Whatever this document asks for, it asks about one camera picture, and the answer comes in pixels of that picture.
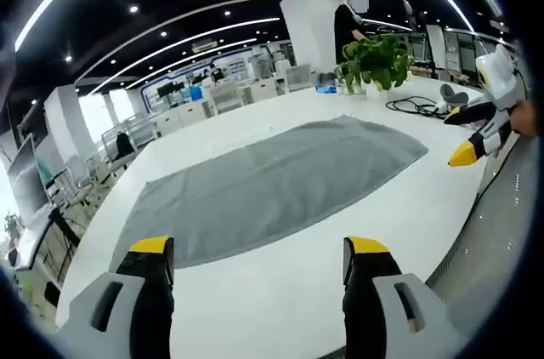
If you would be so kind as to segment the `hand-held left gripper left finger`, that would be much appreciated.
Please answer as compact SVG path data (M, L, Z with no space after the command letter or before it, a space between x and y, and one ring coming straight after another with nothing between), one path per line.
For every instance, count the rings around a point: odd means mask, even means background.
M170 236L136 242L83 289L54 334L64 358L169 358L174 311Z

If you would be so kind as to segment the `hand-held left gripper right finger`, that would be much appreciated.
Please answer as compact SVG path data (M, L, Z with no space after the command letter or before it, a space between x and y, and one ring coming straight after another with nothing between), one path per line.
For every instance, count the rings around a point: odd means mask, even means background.
M454 358L467 342L444 301L376 240L343 239L343 286L346 358Z

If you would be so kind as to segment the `person's right hand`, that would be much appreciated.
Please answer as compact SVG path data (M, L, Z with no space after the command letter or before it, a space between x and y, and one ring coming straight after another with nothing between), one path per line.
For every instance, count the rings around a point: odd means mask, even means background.
M521 100L509 116L512 129L527 138L538 135L536 108L532 100Z

